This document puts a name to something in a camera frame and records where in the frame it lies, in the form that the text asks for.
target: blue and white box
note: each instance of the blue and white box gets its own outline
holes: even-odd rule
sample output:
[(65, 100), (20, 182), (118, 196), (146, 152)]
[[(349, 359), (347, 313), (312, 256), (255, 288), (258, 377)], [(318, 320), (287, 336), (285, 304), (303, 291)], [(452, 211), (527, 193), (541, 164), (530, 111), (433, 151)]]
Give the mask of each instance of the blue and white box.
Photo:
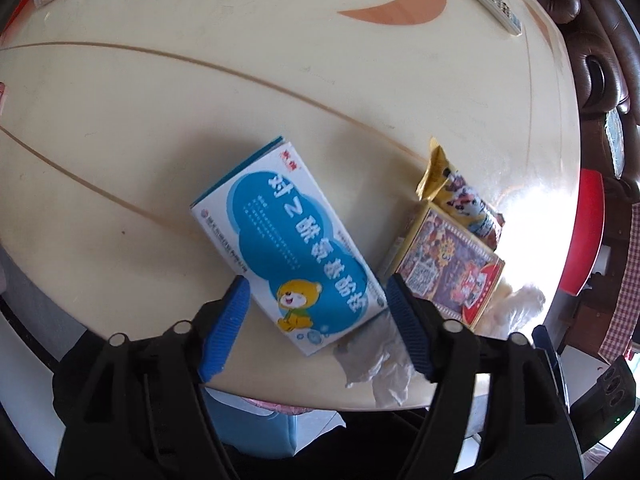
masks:
[(306, 355), (386, 308), (382, 287), (282, 137), (191, 205), (252, 296)]

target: snack box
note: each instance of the snack box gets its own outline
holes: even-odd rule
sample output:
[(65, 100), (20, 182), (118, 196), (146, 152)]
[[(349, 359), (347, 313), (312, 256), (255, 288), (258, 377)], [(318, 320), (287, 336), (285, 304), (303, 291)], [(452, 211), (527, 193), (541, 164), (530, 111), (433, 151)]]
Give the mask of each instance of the snack box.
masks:
[(270, 142), (191, 212), (254, 300), (310, 355), (386, 308), (382, 287), (290, 142)]
[(415, 296), (433, 301), (446, 319), (476, 325), (504, 262), (431, 202), (420, 202), (381, 268), (383, 283), (399, 272)]

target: qr code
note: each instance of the qr code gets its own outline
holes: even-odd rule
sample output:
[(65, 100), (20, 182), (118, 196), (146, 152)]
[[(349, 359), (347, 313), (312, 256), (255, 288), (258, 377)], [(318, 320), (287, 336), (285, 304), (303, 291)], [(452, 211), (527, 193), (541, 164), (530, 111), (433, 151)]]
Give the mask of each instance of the qr code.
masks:
[(406, 286), (418, 296), (424, 297), (433, 288), (438, 277), (438, 267), (433, 260), (418, 262), (406, 280)]

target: yellow snack package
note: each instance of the yellow snack package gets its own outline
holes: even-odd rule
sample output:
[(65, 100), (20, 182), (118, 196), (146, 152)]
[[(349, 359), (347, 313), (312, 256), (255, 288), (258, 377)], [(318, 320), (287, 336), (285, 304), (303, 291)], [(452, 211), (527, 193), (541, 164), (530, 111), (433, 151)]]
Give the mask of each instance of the yellow snack package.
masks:
[(502, 233), (504, 217), (489, 207), (476, 190), (466, 183), (433, 137), (430, 149), (427, 169), (416, 190), (418, 198), (436, 204), (491, 250), (495, 250)]

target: orange swoosh pattern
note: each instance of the orange swoosh pattern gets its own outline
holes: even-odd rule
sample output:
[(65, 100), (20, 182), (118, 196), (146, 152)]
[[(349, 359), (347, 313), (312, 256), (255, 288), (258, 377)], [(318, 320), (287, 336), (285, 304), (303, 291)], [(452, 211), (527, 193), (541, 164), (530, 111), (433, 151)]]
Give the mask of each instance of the orange swoosh pattern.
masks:
[(343, 10), (340, 14), (380, 25), (421, 25), (441, 15), (447, 0), (394, 0), (368, 9)]

